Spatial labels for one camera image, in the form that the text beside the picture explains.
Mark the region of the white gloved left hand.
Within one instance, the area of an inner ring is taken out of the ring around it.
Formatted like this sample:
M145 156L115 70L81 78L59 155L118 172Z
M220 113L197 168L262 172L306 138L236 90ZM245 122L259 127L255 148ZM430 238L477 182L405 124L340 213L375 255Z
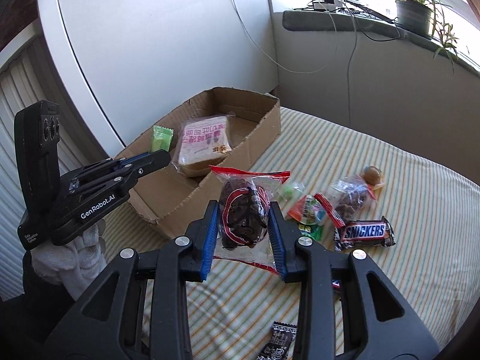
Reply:
M73 241L57 246L46 241L31 250L32 268L49 284L62 284L74 301L107 266L105 241L106 223L100 219Z

